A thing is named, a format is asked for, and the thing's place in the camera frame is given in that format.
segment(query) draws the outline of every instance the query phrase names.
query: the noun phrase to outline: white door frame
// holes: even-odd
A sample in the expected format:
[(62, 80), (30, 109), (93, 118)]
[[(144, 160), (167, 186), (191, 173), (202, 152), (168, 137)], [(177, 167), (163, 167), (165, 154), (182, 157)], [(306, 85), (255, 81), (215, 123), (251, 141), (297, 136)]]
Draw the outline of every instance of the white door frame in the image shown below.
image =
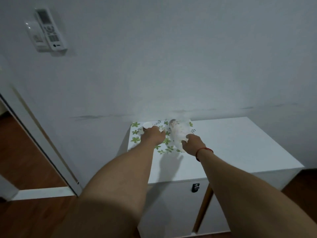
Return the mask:
[(17, 88), (14, 73), (4, 56), (0, 54), (0, 101), (6, 106), (12, 116), (17, 120), (30, 139), (42, 152), (57, 173), (66, 182), (77, 196), (82, 192), (82, 187), (74, 172), (66, 164), (41, 124), (38, 122)]

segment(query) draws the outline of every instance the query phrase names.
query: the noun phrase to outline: hand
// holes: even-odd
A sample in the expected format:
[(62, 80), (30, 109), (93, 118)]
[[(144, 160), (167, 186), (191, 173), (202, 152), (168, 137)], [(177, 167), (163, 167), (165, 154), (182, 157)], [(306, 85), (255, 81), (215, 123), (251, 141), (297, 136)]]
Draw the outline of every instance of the hand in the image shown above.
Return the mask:
[(159, 131), (159, 127), (153, 126), (152, 128), (148, 128), (144, 131), (144, 134), (141, 136), (141, 142), (150, 142), (153, 145), (159, 145), (163, 143), (165, 139), (165, 131)]
[(206, 147), (206, 145), (201, 141), (200, 137), (197, 135), (186, 135), (188, 141), (182, 140), (183, 149), (190, 155), (195, 156), (196, 152), (200, 148)]

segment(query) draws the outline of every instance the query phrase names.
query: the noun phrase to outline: finger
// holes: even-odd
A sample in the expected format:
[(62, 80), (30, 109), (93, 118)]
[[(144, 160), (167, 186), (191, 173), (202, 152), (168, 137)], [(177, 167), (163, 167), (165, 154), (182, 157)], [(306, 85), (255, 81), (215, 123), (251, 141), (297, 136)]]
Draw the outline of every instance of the finger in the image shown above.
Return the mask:
[(189, 139), (191, 136), (195, 136), (195, 135), (193, 135), (193, 134), (188, 134), (188, 135), (186, 135), (186, 138)]

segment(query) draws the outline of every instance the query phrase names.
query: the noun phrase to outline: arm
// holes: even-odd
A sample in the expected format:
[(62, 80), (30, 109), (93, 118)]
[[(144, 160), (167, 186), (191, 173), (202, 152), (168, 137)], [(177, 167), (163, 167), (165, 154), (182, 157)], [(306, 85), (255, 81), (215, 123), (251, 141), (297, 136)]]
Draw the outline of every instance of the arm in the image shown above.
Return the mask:
[[(183, 148), (195, 156), (206, 147), (188, 135)], [(263, 180), (219, 159), (210, 150), (197, 154), (236, 237), (316, 237), (317, 225), (287, 196)]]
[(164, 131), (149, 128), (139, 145), (102, 167), (53, 237), (131, 236), (145, 204), (154, 146), (164, 139)]

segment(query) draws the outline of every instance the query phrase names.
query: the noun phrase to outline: white plastic bag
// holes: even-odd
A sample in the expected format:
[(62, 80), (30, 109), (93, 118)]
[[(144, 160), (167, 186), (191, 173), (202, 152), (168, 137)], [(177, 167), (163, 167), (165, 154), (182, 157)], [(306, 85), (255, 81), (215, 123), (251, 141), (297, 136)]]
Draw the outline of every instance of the white plastic bag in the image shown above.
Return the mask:
[(185, 150), (183, 149), (182, 140), (185, 140), (187, 142), (188, 139), (186, 138), (186, 135), (191, 134), (189, 122), (190, 120), (177, 119), (172, 119), (169, 122), (172, 137), (174, 139), (174, 144), (183, 153), (185, 152)]

